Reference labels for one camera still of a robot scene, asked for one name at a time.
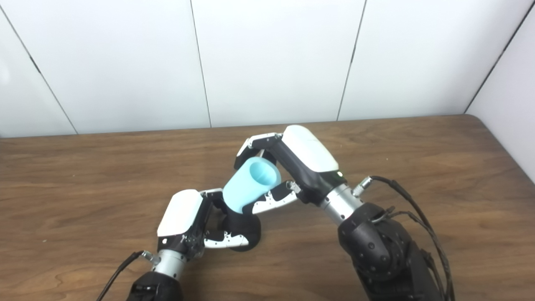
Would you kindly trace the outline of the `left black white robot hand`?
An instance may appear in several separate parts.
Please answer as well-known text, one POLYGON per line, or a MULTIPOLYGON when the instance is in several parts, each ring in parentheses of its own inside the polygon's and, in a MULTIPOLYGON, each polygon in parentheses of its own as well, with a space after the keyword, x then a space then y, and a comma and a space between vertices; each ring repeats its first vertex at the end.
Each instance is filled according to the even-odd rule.
POLYGON ((261 239, 260 219, 238 212, 223 190, 182 190, 172 196, 157 229, 160 251, 174 251, 190 261, 201 257, 205 248, 231 248, 237 252, 256 247, 261 239), (212 209, 225 215, 220 227, 208 230, 212 209))

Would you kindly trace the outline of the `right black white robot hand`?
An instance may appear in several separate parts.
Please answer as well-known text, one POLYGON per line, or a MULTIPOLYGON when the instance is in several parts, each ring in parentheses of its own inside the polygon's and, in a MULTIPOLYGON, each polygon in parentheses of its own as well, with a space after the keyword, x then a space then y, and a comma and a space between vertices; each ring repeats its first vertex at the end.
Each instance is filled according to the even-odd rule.
POLYGON ((248 138, 224 188, 238 212, 257 214, 300 200, 326 206, 348 188, 338 162, 306 127, 248 138))

